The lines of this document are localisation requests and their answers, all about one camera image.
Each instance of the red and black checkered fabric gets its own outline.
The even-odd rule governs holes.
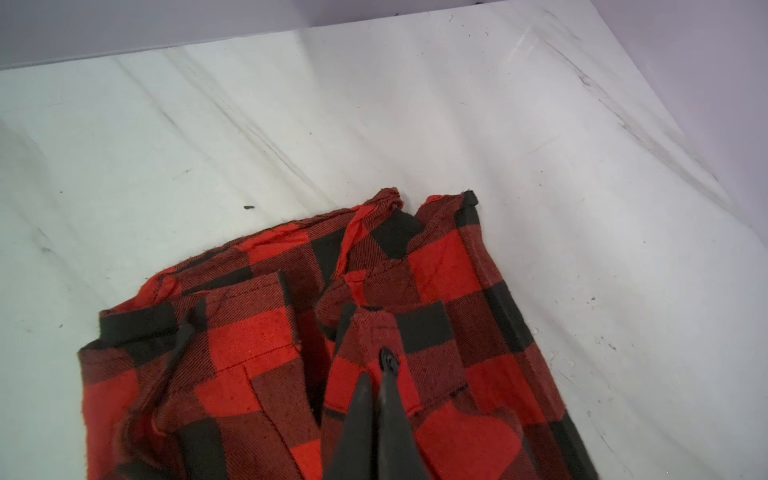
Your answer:
[[[597,478],[481,238],[397,190],[153,276],[80,352],[88,478],[320,479],[379,352],[434,478]]]

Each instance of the marble surface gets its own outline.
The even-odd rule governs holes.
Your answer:
[[[603,478],[766,477],[768,252],[588,0],[0,72],[0,477],[83,478],[98,310],[388,186],[475,190]]]

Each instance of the white tabletop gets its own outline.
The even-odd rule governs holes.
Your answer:
[[[588,0],[0,72],[0,477],[83,478],[98,310],[389,186],[477,193],[604,478],[765,478],[768,253]]]

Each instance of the plaid shirt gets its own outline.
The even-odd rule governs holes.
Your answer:
[[[398,387],[434,478],[597,478],[468,191],[395,189],[163,270],[79,352],[88,478],[322,477],[359,375]]]

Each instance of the gray wall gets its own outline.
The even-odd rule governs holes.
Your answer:
[[[768,1],[592,3],[768,243]]]
[[[475,3],[476,0],[0,0],[0,68]]]

